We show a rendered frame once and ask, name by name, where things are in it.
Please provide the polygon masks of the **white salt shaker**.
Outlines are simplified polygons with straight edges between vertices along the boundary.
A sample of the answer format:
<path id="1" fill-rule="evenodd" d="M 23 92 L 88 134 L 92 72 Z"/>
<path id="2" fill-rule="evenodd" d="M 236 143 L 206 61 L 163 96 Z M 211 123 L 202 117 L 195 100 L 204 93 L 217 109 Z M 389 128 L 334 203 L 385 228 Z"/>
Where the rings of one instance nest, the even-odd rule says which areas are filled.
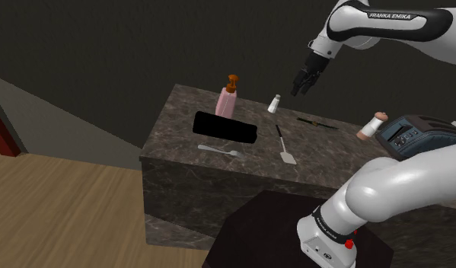
<path id="1" fill-rule="evenodd" d="M 271 101 L 269 107 L 268 107 L 268 111 L 270 113 L 275 113 L 278 106 L 279 106 L 279 102 L 280 102 L 280 98 L 281 98 L 281 95 L 280 94 L 277 94 Z"/>

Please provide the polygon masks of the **dark knife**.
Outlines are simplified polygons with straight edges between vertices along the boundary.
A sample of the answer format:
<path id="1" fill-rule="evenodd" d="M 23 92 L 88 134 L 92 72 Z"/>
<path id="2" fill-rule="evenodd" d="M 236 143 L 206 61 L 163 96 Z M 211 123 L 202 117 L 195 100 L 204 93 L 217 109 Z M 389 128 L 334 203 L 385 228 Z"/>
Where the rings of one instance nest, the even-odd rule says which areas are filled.
<path id="1" fill-rule="evenodd" d="M 328 129 L 339 130 L 339 128 L 337 128 L 337 127 L 335 127 L 335 126 L 328 126 L 328 125 L 325 125 L 325 124 L 323 124 L 323 123 L 319 123 L 319 122 L 311 121 L 311 120 L 306 120 L 306 119 L 301 118 L 301 117 L 297 117 L 296 120 L 302 121 L 302 122 L 304 122 L 304 123 L 309 123 L 309 124 L 311 124 L 312 126 L 321 126 L 321 127 L 328 128 Z"/>

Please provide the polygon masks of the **wooden mill with white band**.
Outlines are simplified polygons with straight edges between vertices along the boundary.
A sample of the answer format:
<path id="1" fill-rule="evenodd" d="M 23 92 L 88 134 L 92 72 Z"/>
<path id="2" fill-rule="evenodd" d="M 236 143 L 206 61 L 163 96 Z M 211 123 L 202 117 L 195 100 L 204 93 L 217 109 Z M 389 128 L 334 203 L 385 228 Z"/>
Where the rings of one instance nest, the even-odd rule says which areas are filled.
<path id="1" fill-rule="evenodd" d="M 388 115 L 385 112 L 376 112 L 374 117 L 356 133 L 356 136 L 361 140 L 370 139 L 377 132 L 381 124 L 387 120 Z"/>

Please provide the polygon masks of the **pink soap dispenser orange pump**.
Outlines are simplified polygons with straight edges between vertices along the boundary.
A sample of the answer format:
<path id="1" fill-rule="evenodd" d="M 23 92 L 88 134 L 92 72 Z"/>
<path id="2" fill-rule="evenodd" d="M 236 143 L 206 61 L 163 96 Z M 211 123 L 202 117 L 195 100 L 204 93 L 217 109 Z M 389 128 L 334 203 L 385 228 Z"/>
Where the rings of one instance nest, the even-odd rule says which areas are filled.
<path id="1" fill-rule="evenodd" d="M 229 83 L 222 89 L 215 109 L 215 115 L 231 119 L 237 100 L 237 75 L 228 76 Z"/>

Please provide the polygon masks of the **blue-grey toaster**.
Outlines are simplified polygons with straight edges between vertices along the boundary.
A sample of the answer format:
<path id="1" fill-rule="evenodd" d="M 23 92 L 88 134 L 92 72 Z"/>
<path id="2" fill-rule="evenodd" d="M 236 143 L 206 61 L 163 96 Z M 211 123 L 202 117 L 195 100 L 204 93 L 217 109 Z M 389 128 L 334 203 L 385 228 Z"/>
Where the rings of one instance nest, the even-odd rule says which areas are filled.
<path id="1" fill-rule="evenodd" d="M 385 126 L 375 138 L 392 158 L 403 161 L 419 153 L 455 145 L 456 121 L 405 115 Z"/>

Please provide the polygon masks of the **silver fork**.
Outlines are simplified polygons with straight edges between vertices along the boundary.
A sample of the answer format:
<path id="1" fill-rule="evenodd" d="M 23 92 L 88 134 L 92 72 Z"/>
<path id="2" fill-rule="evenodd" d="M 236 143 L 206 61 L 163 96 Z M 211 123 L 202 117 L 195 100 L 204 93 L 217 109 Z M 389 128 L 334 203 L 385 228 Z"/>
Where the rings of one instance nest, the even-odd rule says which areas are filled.
<path id="1" fill-rule="evenodd" d="M 225 152 L 225 151 L 222 151 L 220 149 L 209 147 L 207 145 L 198 145 L 197 148 L 201 149 L 201 150 L 205 150 L 205 151 L 218 152 L 218 153 L 222 153 L 222 154 L 225 154 L 225 155 L 232 155 L 232 156 L 239 157 L 239 158 L 243 158 L 244 157 L 240 152 L 235 151 L 235 150 L 231 150 L 229 152 Z"/>

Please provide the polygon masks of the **dark robot stand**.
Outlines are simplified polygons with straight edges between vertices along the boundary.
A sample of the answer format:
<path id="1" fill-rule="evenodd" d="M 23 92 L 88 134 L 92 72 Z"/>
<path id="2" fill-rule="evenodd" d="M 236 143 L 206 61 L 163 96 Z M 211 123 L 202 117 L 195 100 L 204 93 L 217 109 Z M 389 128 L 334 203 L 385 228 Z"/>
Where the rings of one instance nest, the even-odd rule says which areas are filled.
<path id="1" fill-rule="evenodd" d="M 322 199 L 264 190 L 226 218 L 202 268 L 346 268 L 313 233 L 308 252 L 301 250 L 298 220 L 311 214 Z"/>

